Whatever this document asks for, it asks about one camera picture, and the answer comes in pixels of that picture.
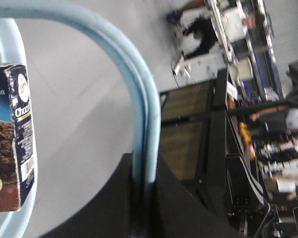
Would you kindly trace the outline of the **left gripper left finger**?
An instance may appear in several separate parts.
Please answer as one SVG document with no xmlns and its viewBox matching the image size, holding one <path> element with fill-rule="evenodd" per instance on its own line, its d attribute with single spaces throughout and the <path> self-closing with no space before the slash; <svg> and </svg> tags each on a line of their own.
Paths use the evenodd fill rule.
<svg viewBox="0 0 298 238">
<path fill-rule="evenodd" d="M 101 190 L 78 212 L 43 238 L 130 238 L 132 158 L 125 153 Z"/>
</svg>

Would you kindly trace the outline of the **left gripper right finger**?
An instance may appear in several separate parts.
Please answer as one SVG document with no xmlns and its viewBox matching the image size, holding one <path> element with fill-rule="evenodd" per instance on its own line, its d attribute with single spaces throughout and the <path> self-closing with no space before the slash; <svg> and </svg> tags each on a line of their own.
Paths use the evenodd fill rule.
<svg viewBox="0 0 298 238">
<path fill-rule="evenodd" d="M 206 209 L 158 155 L 151 210 L 152 238 L 242 238 Z"/>
</svg>

